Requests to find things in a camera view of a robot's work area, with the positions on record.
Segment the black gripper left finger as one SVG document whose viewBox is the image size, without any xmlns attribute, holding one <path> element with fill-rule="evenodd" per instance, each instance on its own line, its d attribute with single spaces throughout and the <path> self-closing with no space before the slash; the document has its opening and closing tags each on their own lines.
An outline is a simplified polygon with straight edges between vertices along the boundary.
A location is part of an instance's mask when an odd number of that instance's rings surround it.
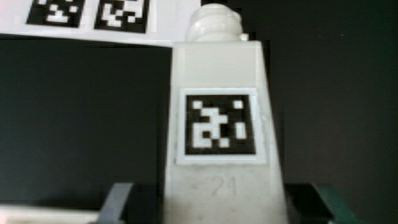
<svg viewBox="0 0 398 224">
<path fill-rule="evenodd" d="M 119 182 L 112 185 L 96 224 L 160 224 L 154 184 Z"/>
</svg>

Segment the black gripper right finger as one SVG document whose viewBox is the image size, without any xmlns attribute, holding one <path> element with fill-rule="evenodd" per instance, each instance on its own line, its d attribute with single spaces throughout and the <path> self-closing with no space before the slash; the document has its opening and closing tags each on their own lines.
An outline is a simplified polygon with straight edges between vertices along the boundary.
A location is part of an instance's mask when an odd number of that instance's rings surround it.
<svg viewBox="0 0 398 224">
<path fill-rule="evenodd" d="M 355 214 L 329 184 L 284 185 L 289 224 L 355 224 Z"/>
</svg>

